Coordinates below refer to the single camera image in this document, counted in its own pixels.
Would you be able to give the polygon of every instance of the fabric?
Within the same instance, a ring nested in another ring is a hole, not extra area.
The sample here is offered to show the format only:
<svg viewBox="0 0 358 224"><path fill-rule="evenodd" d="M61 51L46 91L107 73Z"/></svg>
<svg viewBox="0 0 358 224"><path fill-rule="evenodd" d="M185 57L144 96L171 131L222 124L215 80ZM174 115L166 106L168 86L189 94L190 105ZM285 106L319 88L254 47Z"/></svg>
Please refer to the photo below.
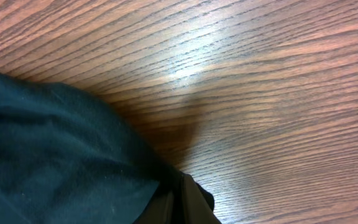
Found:
<svg viewBox="0 0 358 224"><path fill-rule="evenodd" d="M106 103L0 74L0 223L140 223L158 194L171 195L161 222L181 223L183 177Z"/></svg>

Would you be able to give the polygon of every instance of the wooden surface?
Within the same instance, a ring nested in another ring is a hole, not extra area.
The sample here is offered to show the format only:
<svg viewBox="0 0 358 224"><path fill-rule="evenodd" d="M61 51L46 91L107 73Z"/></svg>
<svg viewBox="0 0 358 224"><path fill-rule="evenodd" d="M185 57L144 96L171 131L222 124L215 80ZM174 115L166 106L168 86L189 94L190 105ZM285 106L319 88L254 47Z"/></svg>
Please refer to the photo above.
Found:
<svg viewBox="0 0 358 224"><path fill-rule="evenodd" d="M223 223L358 223L358 1L0 0L0 72L111 103Z"/></svg>

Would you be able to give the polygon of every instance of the brown wood surface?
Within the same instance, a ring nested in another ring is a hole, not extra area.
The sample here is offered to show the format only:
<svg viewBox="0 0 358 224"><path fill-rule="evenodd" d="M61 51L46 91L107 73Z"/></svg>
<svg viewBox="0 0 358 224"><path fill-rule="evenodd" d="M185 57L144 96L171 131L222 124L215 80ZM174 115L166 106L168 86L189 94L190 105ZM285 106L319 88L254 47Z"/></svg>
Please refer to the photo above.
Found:
<svg viewBox="0 0 358 224"><path fill-rule="evenodd" d="M223 223L358 223L358 1L0 0L0 72L111 103Z"/></svg>

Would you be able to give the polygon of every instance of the clothing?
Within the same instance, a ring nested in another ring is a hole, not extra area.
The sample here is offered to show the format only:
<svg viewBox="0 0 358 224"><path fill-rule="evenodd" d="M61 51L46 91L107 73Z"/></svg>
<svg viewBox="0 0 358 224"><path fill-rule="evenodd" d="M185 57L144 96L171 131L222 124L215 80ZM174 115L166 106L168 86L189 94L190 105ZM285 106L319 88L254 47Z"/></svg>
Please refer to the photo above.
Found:
<svg viewBox="0 0 358 224"><path fill-rule="evenodd" d="M106 103L0 74L0 223L219 223L213 203Z"/></svg>

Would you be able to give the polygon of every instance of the garment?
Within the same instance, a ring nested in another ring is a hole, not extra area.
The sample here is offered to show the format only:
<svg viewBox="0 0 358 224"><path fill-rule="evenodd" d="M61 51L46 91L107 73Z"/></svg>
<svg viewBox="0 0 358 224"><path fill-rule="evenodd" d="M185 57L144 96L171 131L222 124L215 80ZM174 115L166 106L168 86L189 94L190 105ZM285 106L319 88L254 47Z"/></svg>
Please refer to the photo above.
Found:
<svg viewBox="0 0 358 224"><path fill-rule="evenodd" d="M0 223L219 223L213 203L106 103L0 74Z"/></svg>

